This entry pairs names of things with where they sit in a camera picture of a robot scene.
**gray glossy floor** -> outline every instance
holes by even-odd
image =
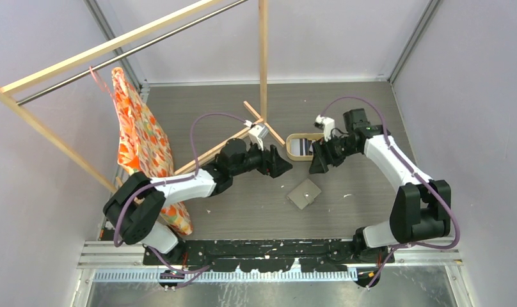
[[[370,292],[353,282],[194,283],[164,292],[153,283],[94,283],[89,307],[456,306],[444,267],[386,267]]]
[[[388,83],[272,84],[269,87],[270,125],[283,137],[299,132],[319,132],[315,117],[334,99],[355,95],[375,103],[388,129],[405,154],[413,158],[394,96]],[[228,112],[254,120],[242,105],[247,100],[259,110],[258,85],[153,87],[147,104],[167,133],[176,168],[193,154],[189,144],[192,122],[206,112]],[[372,123],[373,110],[357,100],[342,100],[327,113],[342,128],[342,114],[364,107]],[[196,127],[198,154],[241,130],[229,118],[206,118]],[[268,137],[267,144],[276,144]],[[280,153],[286,157],[285,149]],[[289,239],[352,237],[354,231],[386,220],[395,191],[373,162],[362,155],[324,175],[309,175],[309,162],[292,162],[294,169],[272,179],[254,171],[238,176],[234,185],[218,196],[186,201],[195,226],[189,239]],[[310,178],[322,194],[304,210],[285,197]]]

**white wall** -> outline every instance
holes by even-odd
[[[121,35],[196,1],[101,0],[99,4]],[[222,1],[215,8],[231,2]],[[427,3],[270,0],[269,79],[386,79]],[[132,57],[151,83],[258,80],[258,1],[249,0]]]
[[[0,86],[102,41],[81,0],[0,1]],[[113,176],[118,123],[92,79],[26,108]],[[0,103],[0,306],[69,305],[83,242],[94,238],[108,195]]]
[[[476,306],[517,306],[517,0],[444,1],[395,90],[420,167],[452,187]]]

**wooden beam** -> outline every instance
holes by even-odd
[[[262,119],[255,121],[255,123],[262,123],[262,122],[263,122]],[[249,128],[243,128],[238,133],[236,133],[233,136],[229,137],[228,139],[222,141],[214,148],[211,148],[207,152],[201,154],[198,157],[198,165],[202,165],[202,164],[210,161],[211,159],[213,159],[215,157],[215,155],[218,154],[219,151],[221,151],[221,148],[223,148],[223,146],[227,143],[227,141],[229,139],[243,139],[248,135],[248,133],[249,133]],[[174,175],[190,173],[191,171],[195,170],[195,167],[196,167],[196,162],[194,160],[192,160],[191,162],[185,164],[183,167],[181,167],[180,169],[175,171]]]
[[[260,119],[260,114],[249,104],[249,102],[244,101],[243,106],[249,111],[256,119]],[[264,123],[264,125],[270,130],[270,134],[274,139],[281,145],[282,147],[285,147],[285,140],[270,126],[269,123]]]
[[[268,0],[258,0],[260,28],[260,117],[268,122]]]
[[[70,70],[71,68],[74,68],[80,64],[98,58],[103,54],[113,51],[114,49],[117,49],[127,43],[131,43],[169,24],[173,24],[174,22],[177,22],[187,16],[190,16],[219,2],[221,2],[221,0],[201,0],[199,2],[193,3],[185,8],[182,8],[181,10],[177,10],[160,19],[152,21],[144,26],[127,32],[121,36],[118,36],[108,42],[102,43],[96,47],[84,51],[78,54],[77,56],[73,56],[51,67],[43,69],[32,75],[29,75],[21,80],[3,86],[0,89],[0,92],[5,93],[7,95],[13,95],[14,93],[20,92],[26,88],[29,88],[42,81],[45,81],[55,75],[58,75],[62,72],[66,72],[67,70]]]
[[[87,173],[95,177],[104,187],[115,193],[115,186],[100,172],[95,169],[84,157],[79,155],[74,149],[72,149],[66,142],[64,142],[58,135],[56,135],[50,128],[46,127],[37,117],[35,117],[29,110],[17,105],[15,99],[11,96],[5,95],[0,88],[0,101],[9,107],[17,116],[21,117],[26,123],[32,128],[43,135],[53,145],[57,146],[65,155],[71,158],[74,162],[82,167]]]

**hanging rod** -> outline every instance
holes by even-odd
[[[131,55],[137,53],[140,50],[146,49],[147,47],[149,47],[151,45],[154,45],[154,44],[156,44],[156,43],[158,43],[158,42],[160,42],[160,41],[162,41],[162,40],[164,40],[166,38],[169,38],[169,37],[171,37],[173,35],[176,35],[177,33],[181,32],[183,30],[189,29],[190,27],[192,27],[194,25],[197,25],[197,24],[199,24],[199,23],[201,23],[201,22],[203,22],[205,20],[208,20],[208,19],[210,19],[213,16],[219,15],[220,13],[223,13],[223,12],[225,12],[225,11],[235,7],[235,6],[238,6],[238,5],[240,5],[240,4],[242,4],[242,3],[246,2],[246,1],[247,0],[238,0],[238,1],[234,2],[234,3],[232,3],[232,4],[224,6],[224,7],[220,8],[220,9],[216,10],[215,12],[212,12],[212,13],[206,15],[206,16],[200,17],[199,19],[191,21],[188,24],[186,24],[184,26],[181,26],[181,27],[179,27],[179,28],[177,28],[177,29],[175,29],[175,30],[173,30],[171,32],[168,32],[168,33],[166,33],[164,35],[158,36],[157,38],[154,38],[154,39],[150,40],[149,42],[143,43],[143,44],[141,44],[141,45],[139,45],[139,46],[137,46],[135,48],[132,48],[131,50],[129,50],[127,52],[121,53],[120,55],[118,55],[118,56],[116,56],[114,58],[111,58],[111,59],[109,59],[109,60],[107,60],[107,61],[105,61],[105,62],[103,62],[101,64],[98,64],[97,66],[94,66],[92,68],[92,70],[96,71],[96,70],[104,68],[104,67],[106,67],[108,65],[111,65],[111,64],[119,61],[120,59],[124,59],[124,58],[126,58],[128,56],[131,56]],[[46,88],[46,89],[44,89],[42,91],[39,91],[38,93],[32,94],[32,95],[30,95],[30,96],[28,96],[28,97],[26,97],[26,98],[24,98],[22,100],[19,100],[17,102],[17,105],[18,106],[23,106],[24,104],[27,104],[27,103],[29,103],[29,102],[31,102],[31,101],[33,101],[35,99],[38,99],[38,98],[40,98],[40,97],[42,97],[42,96],[44,96],[46,94],[49,94],[49,93],[51,93],[54,90],[62,88],[63,86],[66,86],[66,85],[68,85],[68,84],[70,84],[70,83],[72,83],[74,81],[80,80],[81,78],[85,77],[86,75],[88,75],[90,73],[91,73],[90,70],[87,69],[87,70],[85,70],[85,71],[83,71],[83,72],[81,72],[81,73],[79,73],[79,74],[77,74],[77,75],[75,75],[73,77],[70,77],[70,78],[68,78],[68,79],[66,79],[64,81],[61,81],[61,82],[59,82],[59,83],[57,83],[55,85],[52,85],[52,86],[50,86],[50,87],[48,87],[48,88]]]

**robotic arm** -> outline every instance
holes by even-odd
[[[163,207],[192,198],[220,194],[232,185],[234,176],[255,169],[272,178],[292,169],[292,164],[279,156],[274,145],[270,145],[269,150],[264,149],[262,138],[268,133],[268,129],[261,124],[249,126],[249,149],[241,139],[228,140],[214,160],[202,166],[194,178],[185,180],[190,177],[189,174],[148,178],[142,172],[130,176],[104,206],[104,215],[113,225],[117,223],[125,202],[138,189],[167,180],[178,182],[152,187],[138,195],[140,205],[133,203],[124,213],[120,230],[123,241],[129,245],[142,242],[166,254],[178,244],[179,239],[168,227],[157,221]]]
[[[333,135],[333,119],[319,115],[315,120],[315,126],[323,130],[324,137],[312,145],[314,157],[309,173],[326,173],[329,165],[339,166],[346,157],[360,153],[374,161],[397,191],[390,219],[359,228],[353,236],[356,248],[362,251],[448,235],[449,215],[386,144],[383,126],[371,125],[364,109],[351,110],[344,113],[343,117],[347,133],[342,136]],[[390,146],[409,167],[421,174],[450,207],[450,187],[446,181],[433,180],[421,172],[388,134]],[[421,203],[427,204],[426,208],[421,208]]]

